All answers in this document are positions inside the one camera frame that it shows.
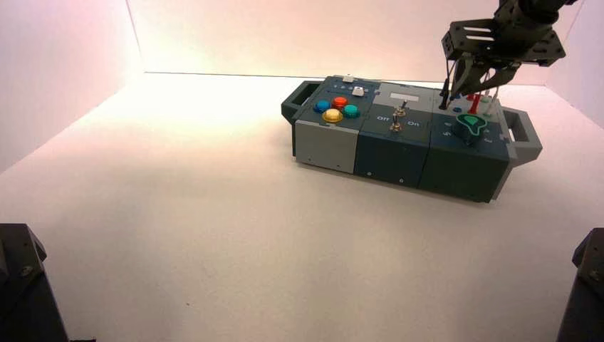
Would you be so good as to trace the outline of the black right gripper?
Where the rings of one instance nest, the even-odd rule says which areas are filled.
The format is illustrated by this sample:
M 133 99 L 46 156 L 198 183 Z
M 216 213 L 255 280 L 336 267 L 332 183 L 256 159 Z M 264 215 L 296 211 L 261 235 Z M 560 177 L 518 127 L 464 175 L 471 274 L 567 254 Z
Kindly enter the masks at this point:
M 520 65 L 549 67 L 566 57 L 553 25 L 558 9 L 498 9 L 490 19 L 453 21 L 442 39 L 448 61 L 456 61 L 451 98 L 511 82 Z M 494 68 L 478 82 L 478 70 Z

